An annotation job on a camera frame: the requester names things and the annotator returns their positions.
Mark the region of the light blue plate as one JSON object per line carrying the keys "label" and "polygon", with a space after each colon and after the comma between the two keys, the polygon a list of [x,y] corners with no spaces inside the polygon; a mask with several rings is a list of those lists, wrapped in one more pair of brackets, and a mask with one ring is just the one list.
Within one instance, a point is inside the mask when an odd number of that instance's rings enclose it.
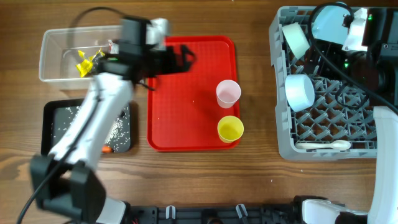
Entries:
{"label": "light blue plate", "polygon": [[323,7],[313,20],[314,38],[343,45],[348,36],[348,28],[343,25],[347,15],[350,15],[349,11],[342,7]]}

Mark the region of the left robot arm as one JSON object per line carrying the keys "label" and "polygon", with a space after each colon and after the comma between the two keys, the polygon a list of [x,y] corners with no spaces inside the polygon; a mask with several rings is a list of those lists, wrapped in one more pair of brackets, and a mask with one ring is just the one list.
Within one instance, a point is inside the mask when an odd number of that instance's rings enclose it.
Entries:
{"label": "left robot arm", "polygon": [[129,204],[108,197],[95,172],[104,142],[131,101],[134,85],[190,69],[186,47],[176,55],[166,46],[169,34],[167,19],[122,18],[118,51],[99,58],[75,120],[49,153],[31,159],[30,203],[80,223],[129,221]]}

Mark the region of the pink cup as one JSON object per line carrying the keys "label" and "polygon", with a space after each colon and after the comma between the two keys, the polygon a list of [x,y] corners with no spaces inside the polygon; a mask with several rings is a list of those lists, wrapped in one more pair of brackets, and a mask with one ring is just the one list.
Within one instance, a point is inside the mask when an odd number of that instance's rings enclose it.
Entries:
{"label": "pink cup", "polygon": [[232,107],[241,96],[239,84],[233,80],[223,80],[216,87],[217,103],[227,109]]}

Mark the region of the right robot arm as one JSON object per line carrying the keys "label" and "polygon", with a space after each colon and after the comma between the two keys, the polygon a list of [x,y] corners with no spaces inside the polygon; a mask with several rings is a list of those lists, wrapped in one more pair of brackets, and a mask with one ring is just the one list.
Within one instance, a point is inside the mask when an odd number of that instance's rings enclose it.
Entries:
{"label": "right robot arm", "polygon": [[307,24],[308,37],[313,48],[327,66],[348,83],[364,91],[380,105],[373,108],[377,135],[376,179],[371,209],[367,214],[368,223],[397,223],[397,9],[370,8],[366,16],[363,44],[368,46],[366,60],[369,66],[386,64],[384,72],[389,80],[387,87],[371,90],[345,74],[318,48],[313,36],[313,19],[325,7],[335,6],[348,11],[344,25],[354,21],[353,10],[340,2],[328,2],[313,9]]}

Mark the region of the yellow snack wrapper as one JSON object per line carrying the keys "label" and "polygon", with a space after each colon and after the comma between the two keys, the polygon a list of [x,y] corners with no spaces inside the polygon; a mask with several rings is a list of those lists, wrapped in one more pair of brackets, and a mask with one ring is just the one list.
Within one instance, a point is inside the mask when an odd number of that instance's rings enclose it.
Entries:
{"label": "yellow snack wrapper", "polygon": [[95,73],[96,67],[99,64],[100,59],[105,56],[105,53],[102,49],[99,49],[94,55],[86,57],[85,53],[79,50],[78,56],[82,59],[82,62],[75,66],[79,71],[80,78],[86,78],[92,73]]}

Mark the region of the white plastic spoon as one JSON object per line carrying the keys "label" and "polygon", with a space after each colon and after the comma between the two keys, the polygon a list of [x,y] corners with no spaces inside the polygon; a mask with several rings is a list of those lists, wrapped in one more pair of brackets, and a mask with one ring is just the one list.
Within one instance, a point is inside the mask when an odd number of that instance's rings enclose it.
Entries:
{"label": "white plastic spoon", "polygon": [[336,149],[345,151],[351,148],[351,143],[345,140],[336,140],[331,143],[309,143],[299,142],[295,145],[297,149],[314,150],[314,149]]}

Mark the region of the orange carrot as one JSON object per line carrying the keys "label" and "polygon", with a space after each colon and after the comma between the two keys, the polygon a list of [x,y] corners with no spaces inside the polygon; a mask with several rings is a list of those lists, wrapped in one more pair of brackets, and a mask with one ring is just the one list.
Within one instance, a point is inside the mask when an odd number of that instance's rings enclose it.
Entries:
{"label": "orange carrot", "polygon": [[109,146],[103,146],[102,153],[112,153],[113,149]]}

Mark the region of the white rice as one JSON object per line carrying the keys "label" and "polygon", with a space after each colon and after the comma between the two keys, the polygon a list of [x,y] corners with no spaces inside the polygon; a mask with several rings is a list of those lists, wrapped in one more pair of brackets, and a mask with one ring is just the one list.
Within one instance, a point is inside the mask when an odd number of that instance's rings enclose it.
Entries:
{"label": "white rice", "polygon": [[[76,115],[80,112],[80,106],[68,106],[56,108],[51,124],[52,146],[56,145],[72,125]],[[131,116],[130,106],[126,105],[120,115],[114,121],[109,133],[104,140],[104,146],[113,149],[112,153],[126,152],[131,146]]]}

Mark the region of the green bowl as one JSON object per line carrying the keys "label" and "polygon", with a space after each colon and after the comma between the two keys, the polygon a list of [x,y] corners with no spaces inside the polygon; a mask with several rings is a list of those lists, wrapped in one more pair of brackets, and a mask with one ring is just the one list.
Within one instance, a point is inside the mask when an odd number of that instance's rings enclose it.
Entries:
{"label": "green bowl", "polygon": [[294,56],[303,57],[310,45],[301,26],[297,22],[289,24],[282,27],[282,32]]}

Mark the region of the yellow cup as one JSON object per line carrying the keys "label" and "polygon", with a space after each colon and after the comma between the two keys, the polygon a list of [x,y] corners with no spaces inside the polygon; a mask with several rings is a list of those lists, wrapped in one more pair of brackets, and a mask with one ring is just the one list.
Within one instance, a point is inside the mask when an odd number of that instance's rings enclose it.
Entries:
{"label": "yellow cup", "polygon": [[232,143],[243,135],[244,125],[238,117],[225,116],[219,120],[217,132],[223,142]]}

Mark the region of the light blue bowl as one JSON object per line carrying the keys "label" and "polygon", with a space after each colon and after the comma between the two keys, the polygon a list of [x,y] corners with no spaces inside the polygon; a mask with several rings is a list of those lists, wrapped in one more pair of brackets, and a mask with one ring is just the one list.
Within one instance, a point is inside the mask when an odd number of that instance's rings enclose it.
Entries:
{"label": "light blue bowl", "polygon": [[315,90],[309,76],[288,75],[285,79],[285,94],[290,108],[299,112],[311,107],[315,102]]}

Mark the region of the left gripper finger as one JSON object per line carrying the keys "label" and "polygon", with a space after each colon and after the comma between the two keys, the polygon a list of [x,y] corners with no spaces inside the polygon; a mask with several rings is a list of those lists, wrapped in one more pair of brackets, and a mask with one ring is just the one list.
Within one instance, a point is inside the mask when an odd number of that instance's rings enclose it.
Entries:
{"label": "left gripper finger", "polygon": [[174,60],[176,62],[196,62],[197,56],[187,45],[182,44],[174,47]]}
{"label": "left gripper finger", "polygon": [[193,64],[194,64],[194,62],[189,62],[189,61],[176,62],[172,66],[172,72],[173,73],[188,72],[191,69]]}

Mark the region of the white napkin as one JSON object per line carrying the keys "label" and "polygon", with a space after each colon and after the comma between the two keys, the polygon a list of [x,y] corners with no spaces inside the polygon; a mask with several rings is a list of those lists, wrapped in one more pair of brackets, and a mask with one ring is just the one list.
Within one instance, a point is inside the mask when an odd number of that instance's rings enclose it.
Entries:
{"label": "white napkin", "polygon": [[109,44],[109,53],[110,54],[118,54],[119,53],[119,40],[108,40]]}

